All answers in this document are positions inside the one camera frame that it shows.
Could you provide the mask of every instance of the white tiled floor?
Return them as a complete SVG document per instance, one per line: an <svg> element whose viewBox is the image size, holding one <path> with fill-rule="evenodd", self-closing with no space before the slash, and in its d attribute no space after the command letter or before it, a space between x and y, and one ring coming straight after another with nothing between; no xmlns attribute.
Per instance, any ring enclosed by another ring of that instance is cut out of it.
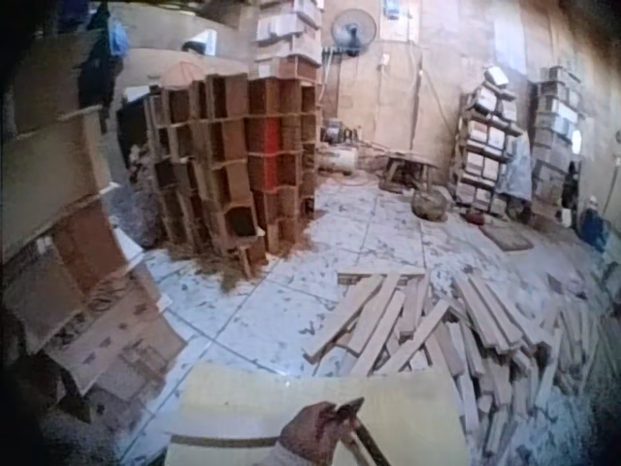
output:
<svg viewBox="0 0 621 466"><path fill-rule="evenodd" d="M325 180L315 205L317 219L305 231L305 241L287 256L273 257L262 277L252 282L234 264L215 257L175 261L163 250L148 254L149 270L173 300L165 316L188 346L162 391L146 402L143 419L122 436L123 463L143 464L166 446L168 437L158 432L156 420L178 406L183 382L197 361L283 374L337 374L338 349L316 368L304 359L301 345L343 295L345 287L337 285L342 267L426 266L437 294L451 293L455 274L477 271L537 312L550 293L545 272L561 281L575 273L564 250L579 249L583 257L593 257L578 241L559 244L528 229L535 248L506 254L455 214L445 223L416 218L408 198L380 191L369 177L360 183ZM591 263L577 263L589 290Z"/></svg>

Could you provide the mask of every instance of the sleeve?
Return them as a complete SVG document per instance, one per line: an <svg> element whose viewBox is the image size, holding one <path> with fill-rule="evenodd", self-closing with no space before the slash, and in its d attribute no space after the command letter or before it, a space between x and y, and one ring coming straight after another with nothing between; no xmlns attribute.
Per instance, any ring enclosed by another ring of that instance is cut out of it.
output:
<svg viewBox="0 0 621 466"><path fill-rule="evenodd" d="M315 464L276 443L270 453L254 466L315 466Z"/></svg>

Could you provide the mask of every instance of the dirty floor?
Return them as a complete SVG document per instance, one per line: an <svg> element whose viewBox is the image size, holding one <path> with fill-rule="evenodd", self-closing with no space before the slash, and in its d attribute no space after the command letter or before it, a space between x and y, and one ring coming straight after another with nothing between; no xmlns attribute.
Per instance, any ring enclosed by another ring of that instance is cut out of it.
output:
<svg viewBox="0 0 621 466"><path fill-rule="evenodd" d="M147 254L150 272L173 301L165 316L188 345L164 388L140 405L130 429L114 436L114 456L123 464L144 464L166 446L168 438L154 421L178 407L186 377L199 361L308 377L337 375L340 354L317 368L304 359L301 346L343 295L345 287L337 284L342 267L426 267L437 295L452 293L455 274L476 271L534 313L555 296L550 274L560 283L584 282L591 311L606 310L607 298L591 276L599 257L571 232L541 233L515 224L534 248L505 253L456 213L444 223L416 218L406 196L379 190L376 179L366 175L322 179L315 208L316 219L301 244L284 257L271 257L250 282L235 263L219 258L174 260L166 250ZM554 387L550 414L523 422L514 442L537 464L561 464L558 458L568 454L580 464L592 435L585 433L593 416L588 392L584 400L570 400Z"/></svg>

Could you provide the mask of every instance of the wooden wall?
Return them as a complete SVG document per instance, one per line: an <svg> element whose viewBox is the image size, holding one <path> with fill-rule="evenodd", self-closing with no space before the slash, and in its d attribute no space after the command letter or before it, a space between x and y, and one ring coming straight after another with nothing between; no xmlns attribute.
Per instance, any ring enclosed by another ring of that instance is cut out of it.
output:
<svg viewBox="0 0 621 466"><path fill-rule="evenodd" d="M393 149L410 149L444 167L452 156L460 95L482 81L490 64L503 67L521 97L526 118L527 80L539 69L560 63L583 79L588 103L583 121L581 195L605 202L612 178L614 131L621 127L621 48L597 25L561 11L553 0L400 0L402 18L384 17L381 0L326 0L323 44L331 45L330 26L348 8L365 10L377 24L376 40L358 58L343 59L338 79L337 113L348 126L360 125L366 140ZM378 63L388 53L388 66ZM414 87L419 60L423 77L416 133ZM327 89L332 95L335 89ZM621 229L621 180L606 217Z"/></svg>

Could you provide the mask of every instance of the stack of wooden planks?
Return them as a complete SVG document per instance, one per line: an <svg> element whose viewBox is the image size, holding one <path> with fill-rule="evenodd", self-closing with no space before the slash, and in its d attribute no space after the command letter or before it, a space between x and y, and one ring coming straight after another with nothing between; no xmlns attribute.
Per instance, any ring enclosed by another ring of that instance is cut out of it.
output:
<svg viewBox="0 0 621 466"><path fill-rule="evenodd" d="M519 421L547 409L553 384L581 393L589 378L599 324L569 298L534 316L477 275L454 278L457 298L434 297L424 269L348 270L339 282L351 287L304 347L306 358L321 365L345 350L341 377L440 367L483 456L500 457Z"/></svg>

